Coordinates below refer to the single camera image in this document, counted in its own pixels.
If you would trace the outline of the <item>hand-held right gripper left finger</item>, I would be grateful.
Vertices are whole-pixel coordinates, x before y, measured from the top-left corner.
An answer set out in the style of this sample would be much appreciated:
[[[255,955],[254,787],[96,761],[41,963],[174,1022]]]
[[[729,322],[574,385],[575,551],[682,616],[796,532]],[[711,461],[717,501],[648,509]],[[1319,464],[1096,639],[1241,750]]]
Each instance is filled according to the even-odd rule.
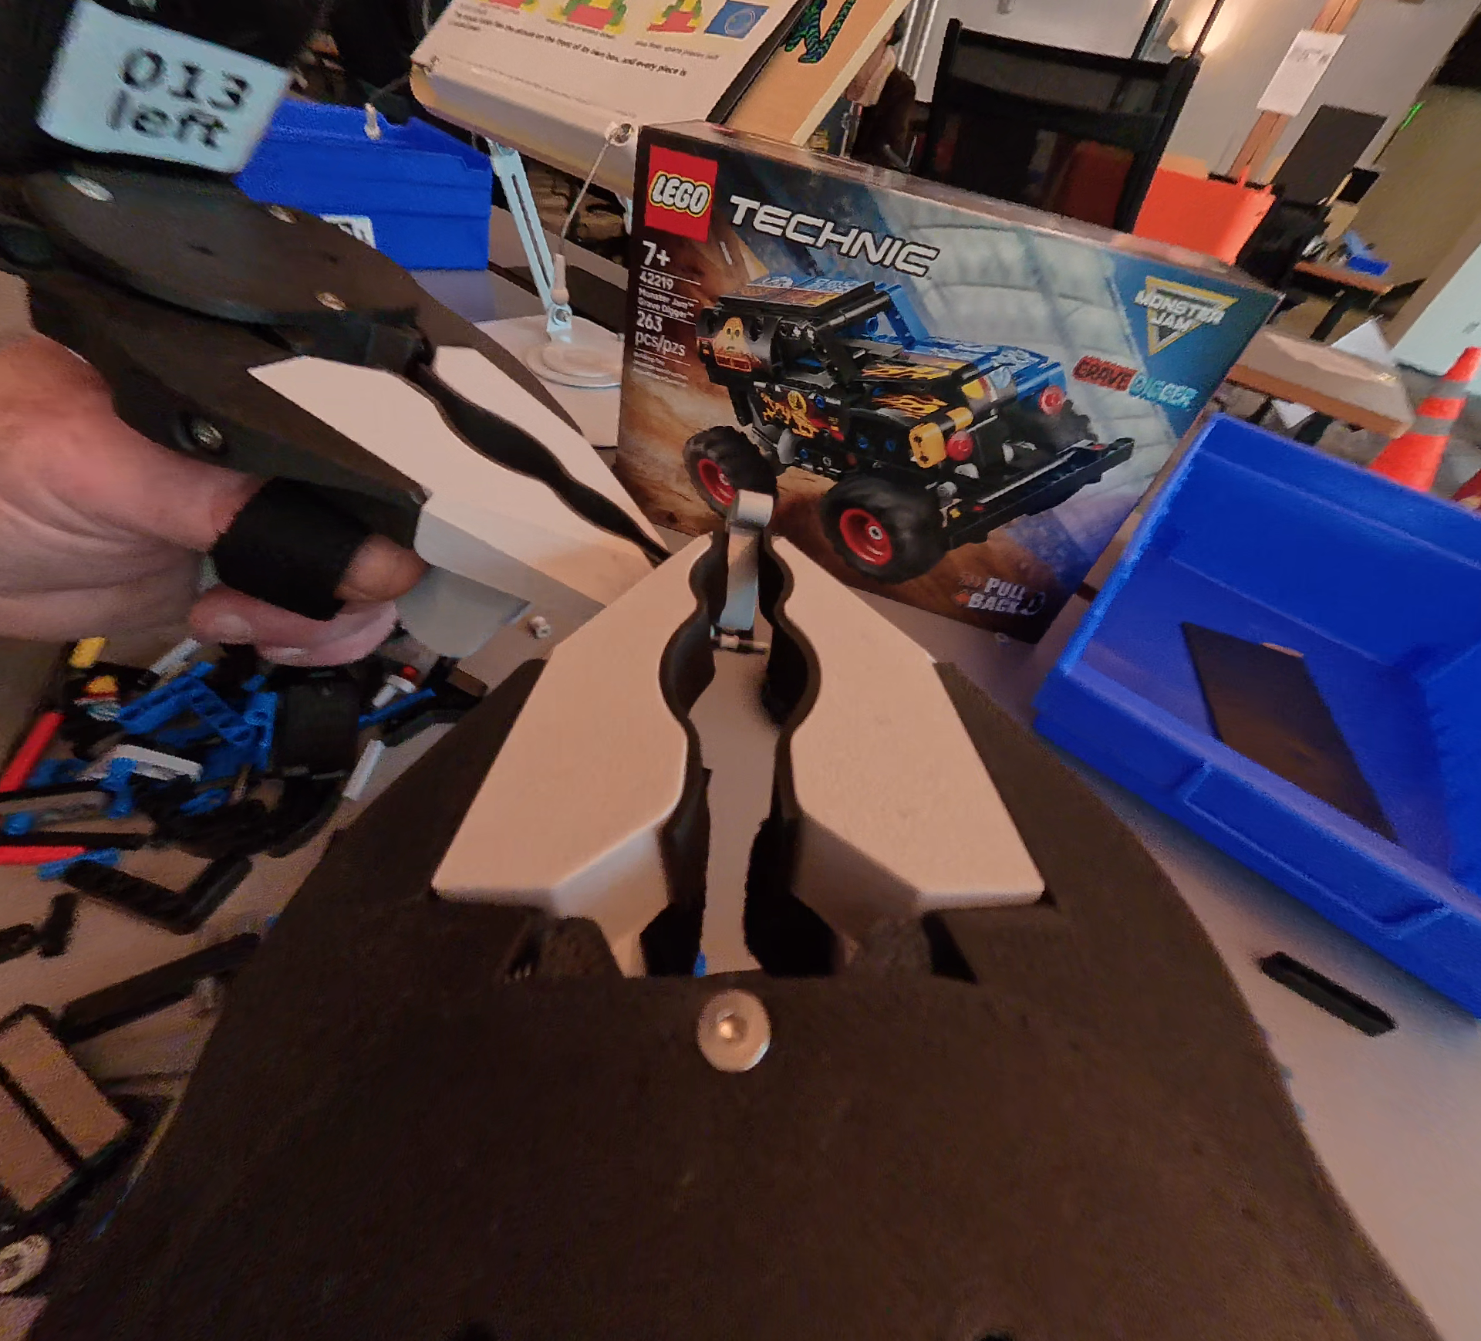
[[[722,541],[696,538],[561,643],[433,877],[441,900],[595,923],[617,955],[703,898],[696,702],[714,682]]]

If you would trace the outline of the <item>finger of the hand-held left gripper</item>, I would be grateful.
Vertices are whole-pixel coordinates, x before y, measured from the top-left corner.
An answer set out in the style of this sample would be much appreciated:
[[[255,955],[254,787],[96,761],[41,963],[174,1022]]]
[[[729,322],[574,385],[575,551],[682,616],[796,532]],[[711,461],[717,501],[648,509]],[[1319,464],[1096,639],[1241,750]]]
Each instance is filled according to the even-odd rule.
[[[669,558],[581,432],[485,351],[441,347],[405,376],[308,354],[251,373],[422,492],[407,546],[428,572],[399,612],[436,654],[530,616],[574,631]]]

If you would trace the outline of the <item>black office chair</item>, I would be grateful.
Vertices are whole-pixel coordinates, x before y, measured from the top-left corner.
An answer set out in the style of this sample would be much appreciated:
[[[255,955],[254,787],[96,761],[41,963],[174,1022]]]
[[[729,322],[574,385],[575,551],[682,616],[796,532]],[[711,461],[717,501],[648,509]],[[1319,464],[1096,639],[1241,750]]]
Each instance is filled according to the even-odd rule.
[[[916,174],[1131,234],[1202,64],[1057,49],[953,18]]]

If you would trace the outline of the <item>grey framed toy panel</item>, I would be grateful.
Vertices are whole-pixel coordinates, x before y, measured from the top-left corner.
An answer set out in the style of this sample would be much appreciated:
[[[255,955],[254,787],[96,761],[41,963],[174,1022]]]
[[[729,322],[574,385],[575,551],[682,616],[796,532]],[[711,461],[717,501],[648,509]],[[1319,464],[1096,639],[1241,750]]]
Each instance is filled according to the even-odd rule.
[[[136,1124],[78,1064],[42,1008],[2,1023],[2,1221],[31,1230],[110,1175]]]

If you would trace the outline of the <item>orange traffic cone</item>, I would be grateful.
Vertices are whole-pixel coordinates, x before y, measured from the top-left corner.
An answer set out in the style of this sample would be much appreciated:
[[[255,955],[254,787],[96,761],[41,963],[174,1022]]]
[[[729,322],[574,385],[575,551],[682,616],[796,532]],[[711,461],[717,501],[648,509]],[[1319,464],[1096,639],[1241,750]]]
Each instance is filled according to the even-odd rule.
[[[1411,429],[1389,442],[1367,470],[1420,493],[1431,493],[1446,459],[1452,435],[1469,405],[1478,404],[1480,348],[1466,348],[1457,364],[1421,401]]]

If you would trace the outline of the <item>white document stand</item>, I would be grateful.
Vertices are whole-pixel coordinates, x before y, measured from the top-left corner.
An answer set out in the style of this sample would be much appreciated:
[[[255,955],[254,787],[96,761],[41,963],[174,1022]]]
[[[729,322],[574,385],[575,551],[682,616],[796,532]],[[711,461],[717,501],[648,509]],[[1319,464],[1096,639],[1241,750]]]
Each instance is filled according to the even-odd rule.
[[[618,390],[623,342],[609,330],[574,314],[567,288],[564,242],[552,249],[529,184],[523,157],[512,147],[487,141],[492,169],[529,262],[544,314],[501,322],[499,337],[544,384],[587,392]]]

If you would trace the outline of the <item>plain blue plastic bin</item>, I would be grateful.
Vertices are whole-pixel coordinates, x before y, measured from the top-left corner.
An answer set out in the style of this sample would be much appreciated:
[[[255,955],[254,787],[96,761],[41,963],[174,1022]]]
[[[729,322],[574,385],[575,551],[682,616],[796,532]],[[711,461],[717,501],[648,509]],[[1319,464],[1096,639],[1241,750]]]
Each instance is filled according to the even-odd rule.
[[[1213,419],[1041,687],[1040,733],[1480,1011],[1480,524]]]

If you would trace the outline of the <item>pile of toy building pieces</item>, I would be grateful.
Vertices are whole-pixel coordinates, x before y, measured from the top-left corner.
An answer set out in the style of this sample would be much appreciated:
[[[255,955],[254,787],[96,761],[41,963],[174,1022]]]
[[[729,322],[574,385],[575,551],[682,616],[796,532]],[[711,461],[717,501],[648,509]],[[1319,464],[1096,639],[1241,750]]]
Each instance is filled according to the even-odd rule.
[[[4,958],[58,957],[86,904],[186,937],[262,861],[306,849],[390,756],[455,725],[487,685],[404,633],[340,668],[183,645],[150,668],[79,645],[4,761],[4,874],[55,889]]]

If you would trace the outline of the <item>person's left hand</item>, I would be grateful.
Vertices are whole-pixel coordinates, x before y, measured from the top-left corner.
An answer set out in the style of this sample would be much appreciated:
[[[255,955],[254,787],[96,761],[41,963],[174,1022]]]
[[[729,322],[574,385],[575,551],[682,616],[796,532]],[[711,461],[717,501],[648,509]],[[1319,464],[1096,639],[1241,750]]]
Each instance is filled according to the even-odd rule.
[[[2,350],[2,633],[61,643],[184,629],[275,665],[339,667],[393,631],[425,563],[368,538],[343,575],[340,614],[280,611],[201,582],[201,560],[260,484],[167,452],[123,424],[103,379],[38,334]]]

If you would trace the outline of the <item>blue bin with white tag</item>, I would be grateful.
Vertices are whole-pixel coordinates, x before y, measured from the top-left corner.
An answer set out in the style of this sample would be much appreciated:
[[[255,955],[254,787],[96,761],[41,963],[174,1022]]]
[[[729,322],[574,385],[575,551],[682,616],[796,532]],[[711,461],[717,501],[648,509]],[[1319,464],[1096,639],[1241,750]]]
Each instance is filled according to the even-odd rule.
[[[339,226],[408,271],[490,265],[490,158],[416,118],[399,126],[289,96],[235,184]]]

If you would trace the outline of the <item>short black toy beam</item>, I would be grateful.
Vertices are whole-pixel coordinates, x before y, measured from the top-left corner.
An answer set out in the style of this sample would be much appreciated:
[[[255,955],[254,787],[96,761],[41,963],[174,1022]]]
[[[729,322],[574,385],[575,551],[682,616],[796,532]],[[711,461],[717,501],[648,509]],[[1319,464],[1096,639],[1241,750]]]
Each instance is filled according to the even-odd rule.
[[[1361,1033],[1361,1036],[1389,1036],[1398,1028],[1397,1019],[1378,1003],[1361,997],[1361,994],[1287,952],[1265,955],[1256,965],[1270,982]]]

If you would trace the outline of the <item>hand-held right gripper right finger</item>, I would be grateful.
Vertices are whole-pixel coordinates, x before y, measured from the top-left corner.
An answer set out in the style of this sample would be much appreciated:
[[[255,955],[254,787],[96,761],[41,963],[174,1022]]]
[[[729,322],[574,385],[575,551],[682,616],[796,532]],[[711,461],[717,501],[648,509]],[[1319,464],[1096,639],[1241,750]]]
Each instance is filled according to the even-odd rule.
[[[1046,883],[933,657],[791,543],[760,549],[776,725],[760,962],[885,925],[1038,904]]]

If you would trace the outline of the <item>toy truck set box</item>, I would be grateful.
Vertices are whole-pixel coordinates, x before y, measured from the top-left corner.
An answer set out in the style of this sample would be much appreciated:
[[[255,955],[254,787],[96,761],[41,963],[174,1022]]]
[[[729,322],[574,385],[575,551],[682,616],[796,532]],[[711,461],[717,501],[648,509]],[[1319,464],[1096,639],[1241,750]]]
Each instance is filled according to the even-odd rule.
[[[1035,646],[1278,296],[1213,257],[709,124],[643,129],[617,475]]]

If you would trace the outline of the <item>grey desk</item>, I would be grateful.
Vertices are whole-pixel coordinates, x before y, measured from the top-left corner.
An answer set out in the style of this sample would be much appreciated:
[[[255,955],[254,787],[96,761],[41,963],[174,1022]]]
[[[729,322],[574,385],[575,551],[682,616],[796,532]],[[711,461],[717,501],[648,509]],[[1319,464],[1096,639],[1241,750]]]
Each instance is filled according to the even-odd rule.
[[[547,659],[325,852],[30,1339],[1443,1339],[1168,874],[938,670],[1046,883],[702,979],[433,877]]]

